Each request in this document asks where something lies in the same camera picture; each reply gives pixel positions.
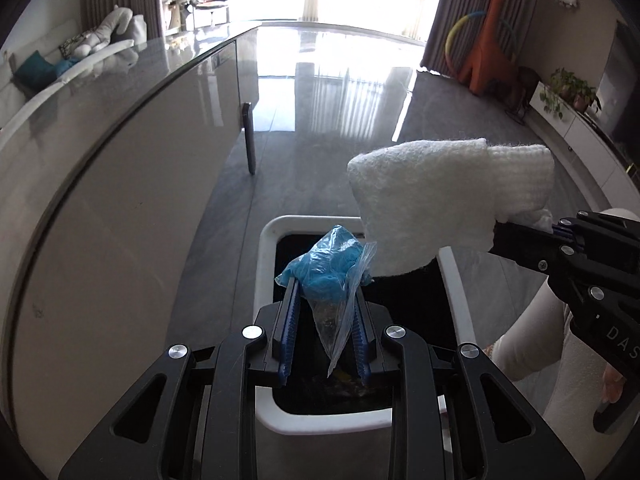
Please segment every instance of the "plastic bag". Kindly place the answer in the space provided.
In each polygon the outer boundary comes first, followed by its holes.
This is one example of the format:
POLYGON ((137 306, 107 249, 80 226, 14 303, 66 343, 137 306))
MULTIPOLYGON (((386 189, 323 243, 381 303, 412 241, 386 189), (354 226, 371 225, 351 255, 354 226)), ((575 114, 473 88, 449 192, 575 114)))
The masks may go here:
POLYGON ((281 286, 287 286, 291 276, 300 282, 324 351, 331 359, 327 377, 349 339, 356 291, 361 282, 371 282, 367 269, 375 253, 375 243, 363 247, 347 229, 337 225, 276 278, 281 286))

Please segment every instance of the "blue plastic packaging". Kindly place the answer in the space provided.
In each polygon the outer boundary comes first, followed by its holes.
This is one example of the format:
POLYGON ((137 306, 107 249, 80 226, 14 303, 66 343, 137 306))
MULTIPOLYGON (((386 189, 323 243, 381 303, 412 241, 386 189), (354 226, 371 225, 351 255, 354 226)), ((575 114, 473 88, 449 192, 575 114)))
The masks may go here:
POLYGON ((295 277, 314 314, 316 330, 334 370, 353 323, 355 293, 370 283, 367 272, 375 243, 363 245, 347 229, 334 226, 311 250, 291 261, 276 283, 287 286, 295 277))

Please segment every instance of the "patterned pillow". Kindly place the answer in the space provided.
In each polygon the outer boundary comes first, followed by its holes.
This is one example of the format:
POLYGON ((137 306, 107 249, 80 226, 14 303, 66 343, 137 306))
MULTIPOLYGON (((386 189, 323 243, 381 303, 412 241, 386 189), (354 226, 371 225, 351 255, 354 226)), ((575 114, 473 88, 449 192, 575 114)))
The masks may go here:
POLYGON ((78 45, 82 43, 84 41, 84 38, 86 38, 87 35, 93 32, 96 28, 97 27, 90 28, 89 30, 84 31, 81 34, 78 34, 77 36, 69 38, 62 45, 60 45, 58 49, 60 51, 60 54, 62 54, 62 57, 64 59, 71 58, 71 56, 74 53, 74 50, 78 47, 78 45))

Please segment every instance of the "stuffed animal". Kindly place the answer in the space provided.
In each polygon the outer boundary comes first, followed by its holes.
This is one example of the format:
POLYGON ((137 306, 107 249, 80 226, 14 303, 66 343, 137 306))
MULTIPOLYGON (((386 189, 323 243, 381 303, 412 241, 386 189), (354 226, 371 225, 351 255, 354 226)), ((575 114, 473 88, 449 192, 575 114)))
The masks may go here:
POLYGON ((111 41, 111 33, 118 27, 117 34, 124 34, 133 17, 133 11, 127 7, 115 8, 102 20, 102 23, 93 32, 89 32, 82 43, 74 50, 73 57, 84 59, 89 54, 105 48, 111 41))

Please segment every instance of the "orange giraffe toy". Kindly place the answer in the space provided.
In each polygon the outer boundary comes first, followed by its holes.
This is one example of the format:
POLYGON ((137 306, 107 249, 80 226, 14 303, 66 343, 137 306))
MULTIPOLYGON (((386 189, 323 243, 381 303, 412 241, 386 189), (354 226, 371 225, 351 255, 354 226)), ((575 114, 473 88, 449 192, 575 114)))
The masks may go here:
POLYGON ((502 53, 495 39, 504 1, 489 2, 489 9, 476 43, 458 74, 458 81, 469 84, 469 90, 475 95, 481 95, 491 79, 513 86, 518 76, 518 67, 502 53))

